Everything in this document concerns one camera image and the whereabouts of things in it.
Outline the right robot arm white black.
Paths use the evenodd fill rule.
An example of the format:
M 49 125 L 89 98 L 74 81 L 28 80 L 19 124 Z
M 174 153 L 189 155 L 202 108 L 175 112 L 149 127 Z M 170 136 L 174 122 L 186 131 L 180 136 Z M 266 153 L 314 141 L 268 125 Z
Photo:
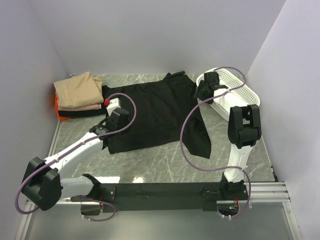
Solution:
M 228 120 L 231 150 L 219 187 L 222 198 L 246 197 L 245 173 L 249 155 L 261 139 L 260 99 L 226 69 L 207 71 L 196 80 L 195 97 Z

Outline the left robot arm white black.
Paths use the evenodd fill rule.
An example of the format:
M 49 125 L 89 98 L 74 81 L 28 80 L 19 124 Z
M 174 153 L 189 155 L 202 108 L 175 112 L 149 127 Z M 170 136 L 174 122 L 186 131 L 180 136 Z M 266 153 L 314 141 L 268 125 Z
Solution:
M 66 149 L 45 159 L 33 158 L 27 165 L 20 192 L 43 211 L 64 198 L 84 196 L 88 201 L 103 200 L 106 194 L 95 177 L 87 173 L 75 178 L 66 175 L 90 155 L 107 148 L 113 132 L 118 133 L 128 124 L 129 112 L 118 107 Z

